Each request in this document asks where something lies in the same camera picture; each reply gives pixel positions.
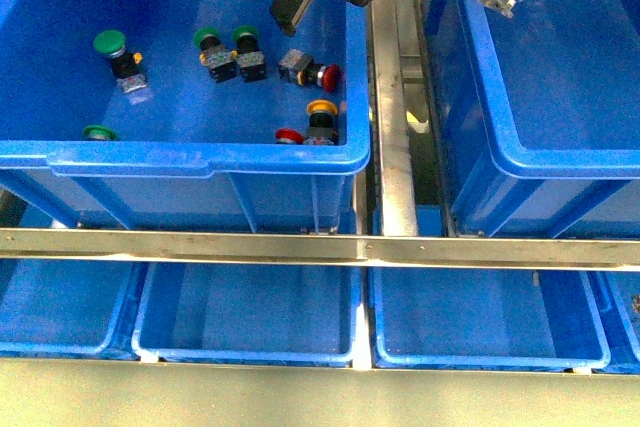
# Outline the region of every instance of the metal frame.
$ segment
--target metal frame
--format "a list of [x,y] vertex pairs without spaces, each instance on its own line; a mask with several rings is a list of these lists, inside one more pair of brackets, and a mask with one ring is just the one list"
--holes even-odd
[[[366,208],[367,186],[360,175],[354,195],[360,235],[0,228],[0,258],[640,271],[640,242],[406,236],[415,232],[415,206],[412,195],[407,195],[412,191],[407,186],[411,164],[403,137],[405,101],[395,97],[405,92],[402,76],[388,66],[404,70],[407,62],[380,64],[380,55],[400,54],[394,4],[379,0],[371,7],[373,50],[378,55],[374,59],[377,184],[382,187],[384,232],[393,237],[361,234],[371,205]],[[381,27],[386,29],[382,35]],[[415,83],[419,69],[414,61],[408,64],[407,80]],[[394,136],[400,136],[398,143],[394,144]],[[19,204],[3,199],[0,204],[20,211]],[[351,369],[1,359],[2,424],[620,427],[637,423],[640,376],[381,371],[371,369],[369,334],[362,305]]]

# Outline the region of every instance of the green push button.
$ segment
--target green push button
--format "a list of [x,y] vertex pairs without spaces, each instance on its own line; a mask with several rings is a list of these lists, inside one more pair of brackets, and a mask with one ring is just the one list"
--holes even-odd
[[82,136],[84,140],[118,140],[118,134],[104,125],[87,125]]
[[213,35],[220,39],[220,32],[218,32],[218,29],[215,29],[213,27],[203,27],[198,30],[198,32],[196,32],[193,36],[193,43],[196,45],[196,47],[200,48],[200,42],[202,42],[205,37],[208,37],[210,35]]
[[93,48],[102,55],[112,55],[124,47],[125,37],[119,30],[105,30],[93,39]]
[[256,39],[258,38],[258,29],[256,29],[253,25],[241,25],[236,30],[233,31],[233,41],[238,43],[238,40],[243,35],[253,35]]

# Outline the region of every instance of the blue storage crate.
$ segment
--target blue storage crate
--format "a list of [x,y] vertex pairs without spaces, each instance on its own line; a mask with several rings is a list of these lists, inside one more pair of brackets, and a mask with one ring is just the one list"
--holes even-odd
[[[0,185],[63,224],[229,231],[335,227],[369,156],[365,11],[316,0],[295,38],[269,14],[273,0],[0,0]],[[260,31],[269,77],[215,84],[194,32],[224,43],[240,24]],[[150,87],[131,96],[92,46],[118,29],[144,55]],[[333,94],[280,80],[296,47],[337,63]],[[340,106],[339,145],[276,145],[305,132],[307,104]],[[83,142],[104,124],[117,142]]]
[[640,0],[430,0],[458,233],[640,236]]
[[168,361],[345,367],[360,299],[356,268],[152,264],[133,349]]
[[589,279],[611,349],[604,371],[640,374],[640,275],[591,272]]
[[[419,211],[421,235],[442,230]],[[586,273],[372,269],[379,367],[603,368],[609,348]]]
[[[47,227],[32,207],[21,227]],[[134,359],[144,264],[0,261],[0,356]]]

